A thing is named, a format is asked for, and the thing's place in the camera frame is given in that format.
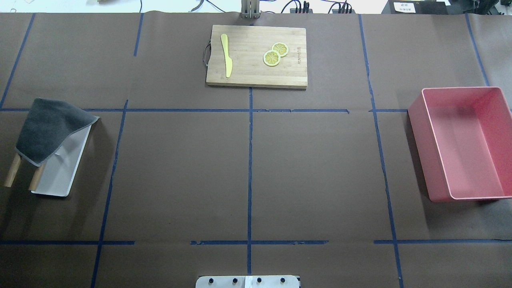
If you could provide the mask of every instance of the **knife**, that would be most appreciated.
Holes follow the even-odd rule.
[[[222,49],[224,49],[224,60],[226,61],[226,78],[231,77],[231,71],[233,70],[233,60],[229,58],[228,54],[228,42],[227,35],[221,34]]]

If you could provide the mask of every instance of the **lemon slice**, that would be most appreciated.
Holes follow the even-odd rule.
[[[283,42],[276,42],[274,45],[272,45],[272,50],[277,51],[279,53],[279,56],[284,57],[288,55],[288,45],[284,44]]]
[[[281,61],[281,56],[277,51],[268,50],[263,54],[263,62],[270,67],[276,66],[279,61]]]

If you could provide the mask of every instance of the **cutting board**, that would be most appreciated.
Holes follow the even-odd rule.
[[[228,37],[228,53],[233,60],[230,78],[226,78],[226,64],[221,34]],[[288,45],[288,55],[277,66],[263,62],[263,54],[276,42]],[[213,25],[211,55],[206,73],[208,85],[306,89],[308,62],[306,29],[265,26]]]

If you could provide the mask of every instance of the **pink plastic box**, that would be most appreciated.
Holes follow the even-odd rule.
[[[425,88],[409,117],[431,201],[512,198],[512,116],[500,88]]]

